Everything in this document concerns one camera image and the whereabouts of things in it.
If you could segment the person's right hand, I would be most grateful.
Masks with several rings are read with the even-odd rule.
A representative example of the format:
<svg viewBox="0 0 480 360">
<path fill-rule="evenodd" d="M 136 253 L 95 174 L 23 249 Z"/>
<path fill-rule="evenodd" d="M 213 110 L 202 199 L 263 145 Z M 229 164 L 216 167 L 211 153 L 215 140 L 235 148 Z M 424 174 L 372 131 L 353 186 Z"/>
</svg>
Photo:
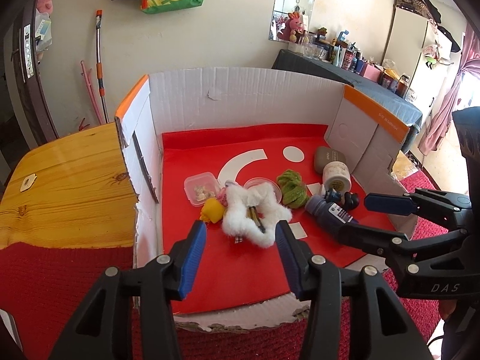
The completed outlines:
<svg viewBox="0 0 480 360">
<path fill-rule="evenodd" d="M 439 301 L 439 315 L 443 321 L 447 321 L 456 308 L 457 300 L 447 299 Z"/>
</svg>

